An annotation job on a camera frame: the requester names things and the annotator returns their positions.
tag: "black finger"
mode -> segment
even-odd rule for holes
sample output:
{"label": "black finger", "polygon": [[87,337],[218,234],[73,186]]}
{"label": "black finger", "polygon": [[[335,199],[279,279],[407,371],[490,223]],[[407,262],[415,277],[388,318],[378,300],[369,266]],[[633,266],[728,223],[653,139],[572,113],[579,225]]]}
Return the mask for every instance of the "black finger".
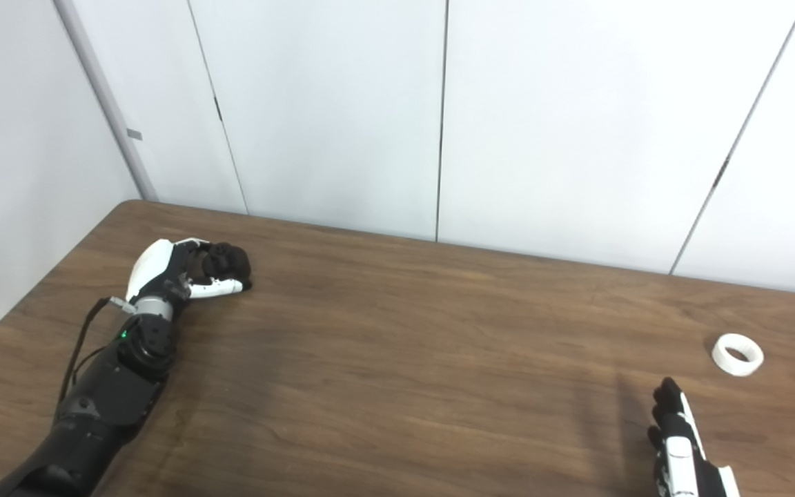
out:
{"label": "black finger", "polygon": [[649,427],[646,434],[649,436],[649,443],[652,444],[655,450],[660,451],[665,448],[665,437],[663,437],[662,431],[658,427]]}

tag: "black cable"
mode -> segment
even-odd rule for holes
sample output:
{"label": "black cable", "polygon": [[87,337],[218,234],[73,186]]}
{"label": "black cable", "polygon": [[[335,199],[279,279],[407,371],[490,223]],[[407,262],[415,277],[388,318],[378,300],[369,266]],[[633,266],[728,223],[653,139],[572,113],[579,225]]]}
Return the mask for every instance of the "black cable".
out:
{"label": "black cable", "polygon": [[104,349],[106,349],[106,346],[100,347],[100,349],[97,349],[94,352],[91,352],[88,355],[85,355],[85,358],[82,359],[81,361],[79,361],[79,365],[75,367],[75,370],[72,370],[72,386],[73,387],[75,387],[75,382],[78,381],[79,371],[81,370],[82,366],[85,365],[85,362],[87,362],[89,359],[93,358],[98,353],[101,353],[102,351],[104,351]]}
{"label": "black cable", "polygon": [[81,326],[79,337],[75,340],[75,348],[72,350],[72,356],[69,358],[69,365],[66,366],[66,373],[63,374],[63,383],[60,384],[60,394],[57,396],[57,406],[59,406],[60,402],[63,402],[63,399],[66,398],[66,390],[69,387],[70,374],[75,370],[75,361],[79,358],[81,346],[85,343],[85,335],[88,334],[88,327],[90,327],[91,321],[94,321],[94,318],[97,317],[100,309],[106,307],[109,301],[110,299],[108,299],[108,297],[100,299],[94,304],[94,307],[88,311],[88,315],[85,316],[85,324]]}

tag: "prosthetic arm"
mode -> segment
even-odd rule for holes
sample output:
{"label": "prosthetic arm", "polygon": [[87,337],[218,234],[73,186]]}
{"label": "prosthetic arm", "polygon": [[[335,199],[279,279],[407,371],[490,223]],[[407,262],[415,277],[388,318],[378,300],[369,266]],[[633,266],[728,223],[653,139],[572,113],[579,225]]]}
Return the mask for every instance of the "prosthetic arm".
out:
{"label": "prosthetic arm", "polygon": [[673,378],[665,378],[654,392],[649,441],[656,455],[656,487],[660,497],[739,497],[729,466],[717,468],[704,455],[695,418],[685,393]]}
{"label": "prosthetic arm", "polygon": [[[202,275],[190,276],[197,257]],[[249,289],[247,254],[228,243],[157,240],[136,261],[126,301],[101,299],[79,336],[48,436],[18,469],[0,480],[0,497],[86,497],[164,390],[176,358],[174,320],[192,299]],[[86,327],[106,303],[130,314],[112,342],[75,380]],[[69,375],[75,384],[66,392]]]}

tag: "white ring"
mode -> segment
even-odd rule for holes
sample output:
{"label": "white ring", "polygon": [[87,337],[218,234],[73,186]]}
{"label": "white ring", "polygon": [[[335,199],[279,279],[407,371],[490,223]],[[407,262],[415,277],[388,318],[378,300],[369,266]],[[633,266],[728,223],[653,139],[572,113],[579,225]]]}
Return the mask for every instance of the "white ring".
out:
{"label": "white ring", "polygon": [[[728,349],[737,350],[737,352],[747,358],[747,361],[736,359],[729,353]],[[737,333],[726,333],[720,336],[711,355],[720,370],[726,371],[733,376],[750,376],[754,374],[754,371],[763,365],[765,359],[763,349],[760,349],[756,342]]]}

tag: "white wall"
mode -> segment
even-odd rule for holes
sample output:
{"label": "white wall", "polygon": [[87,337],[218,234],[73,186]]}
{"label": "white wall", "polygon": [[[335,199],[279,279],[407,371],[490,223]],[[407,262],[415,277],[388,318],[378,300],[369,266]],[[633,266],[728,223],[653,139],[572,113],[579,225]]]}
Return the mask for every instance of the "white wall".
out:
{"label": "white wall", "polygon": [[0,318],[136,197],[53,5],[0,0]]}
{"label": "white wall", "polygon": [[675,274],[795,291],[795,31]]}
{"label": "white wall", "polygon": [[58,1],[111,92],[119,132],[142,134],[132,147],[155,200],[246,213],[188,3]]}
{"label": "white wall", "polygon": [[666,273],[795,0],[460,0],[440,240]]}
{"label": "white wall", "polygon": [[252,214],[435,238],[444,0],[192,6]]}

